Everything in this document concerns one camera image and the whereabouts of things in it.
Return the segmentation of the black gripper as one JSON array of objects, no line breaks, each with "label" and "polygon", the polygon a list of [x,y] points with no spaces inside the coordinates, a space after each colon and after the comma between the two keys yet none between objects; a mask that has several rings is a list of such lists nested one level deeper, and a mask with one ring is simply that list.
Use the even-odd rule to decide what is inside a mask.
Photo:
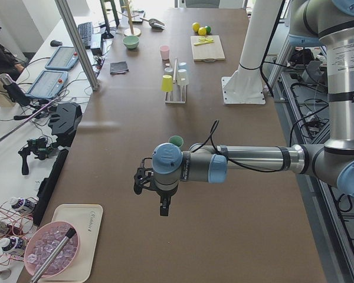
[{"label": "black gripper", "polygon": [[177,183],[172,185],[163,185],[156,181],[153,169],[145,167],[145,161],[152,158],[143,158],[140,162],[137,172],[134,175],[134,192],[139,195],[143,189],[154,191],[160,196],[160,216],[169,216],[169,206],[171,197],[177,191]]}]

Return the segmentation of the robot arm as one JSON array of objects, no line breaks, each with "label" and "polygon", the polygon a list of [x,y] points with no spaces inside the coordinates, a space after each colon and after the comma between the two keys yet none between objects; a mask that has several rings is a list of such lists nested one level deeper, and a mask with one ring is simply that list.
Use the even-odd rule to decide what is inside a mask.
[{"label": "robot arm", "polygon": [[289,43],[326,48],[330,136],[325,143],[216,146],[207,139],[187,151],[163,143],[154,149],[151,167],[137,169],[135,193],[156,192],[160,214],[167,216],[180,182],[222,183],[228,169],[242,167],[313,176],[354,197],[354,1],[293,1]]}]

